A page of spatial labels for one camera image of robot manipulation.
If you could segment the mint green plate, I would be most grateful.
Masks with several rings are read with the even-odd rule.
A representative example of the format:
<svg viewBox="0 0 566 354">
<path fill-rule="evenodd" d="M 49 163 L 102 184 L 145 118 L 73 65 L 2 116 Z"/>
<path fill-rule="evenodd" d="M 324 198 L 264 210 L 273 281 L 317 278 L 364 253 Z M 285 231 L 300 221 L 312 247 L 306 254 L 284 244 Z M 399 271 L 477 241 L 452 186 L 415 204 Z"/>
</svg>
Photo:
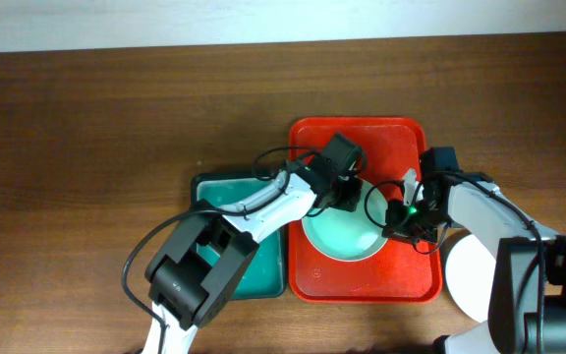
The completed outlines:
<svg viewBox="0 0 566 354">
<path fill-rule="evenodd" d="M 372 184 L 363 182 L 357 209 L 347 212 L 327 208 L 320 215 L 302 219 L 303 230 L 321 254 L 339 262 L 359 262 L 378 253 L 387 243 L 382 236 L 387 200 L 374 191 L 365 203 Z"/>
</svg>

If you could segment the white plate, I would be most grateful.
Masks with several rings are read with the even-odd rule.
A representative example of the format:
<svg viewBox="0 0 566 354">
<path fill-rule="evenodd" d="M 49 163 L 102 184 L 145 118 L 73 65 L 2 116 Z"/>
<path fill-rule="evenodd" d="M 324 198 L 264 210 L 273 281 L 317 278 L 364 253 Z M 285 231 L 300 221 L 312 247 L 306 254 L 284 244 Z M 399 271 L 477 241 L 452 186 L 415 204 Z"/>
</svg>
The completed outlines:
<svg viewBox="0 0 566 354">
<path fill-rule="evenodd" d="M 488 318 L 496 261 L 473 234 L 460 238 L 449 250 L 445 282 L 456 305 L 478 323 Z"/>
</svg>

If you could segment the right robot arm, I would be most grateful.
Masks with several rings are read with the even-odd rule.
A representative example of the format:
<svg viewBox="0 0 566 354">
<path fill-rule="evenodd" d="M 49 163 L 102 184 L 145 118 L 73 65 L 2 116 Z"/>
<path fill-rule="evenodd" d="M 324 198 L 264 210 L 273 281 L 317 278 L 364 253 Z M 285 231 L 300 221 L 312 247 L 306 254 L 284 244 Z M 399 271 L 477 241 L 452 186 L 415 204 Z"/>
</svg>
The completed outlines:
<svg viewBox="0 0 566 354">
<path fill-rule="evenodd" d="M 465 172 L 452 147 L 432 147 L 389 201 L 383 238 L 439 245 L 450 227 L 476 236 L 495 259 L 488 315 L 436 338 L 436 353 L 566 353 L 566 236 L 529 217 L 482 172 Z"/>
</svg>

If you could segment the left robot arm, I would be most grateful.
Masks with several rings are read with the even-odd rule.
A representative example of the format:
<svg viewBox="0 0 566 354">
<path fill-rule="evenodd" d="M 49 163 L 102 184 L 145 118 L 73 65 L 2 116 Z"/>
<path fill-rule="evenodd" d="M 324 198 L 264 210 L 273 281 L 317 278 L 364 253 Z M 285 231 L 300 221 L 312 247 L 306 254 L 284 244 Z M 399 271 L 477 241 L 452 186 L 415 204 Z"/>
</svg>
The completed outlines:
<svg viewBox="0 0 566 354">
<path fill-rule="evenodd" d="M 233 297 L 261 242 L 280 228 L 330 207 L 356 209 L 363 149 L 335 134 L 325 147 L 298 151 L 276 171 L 254 170 L 265 184 L 254 194 L 224 206 L 198 201 L 168 219 L 175 228 L 144 272 L 152 326 L 142 352 L 188 352 Z"/>
</svg>

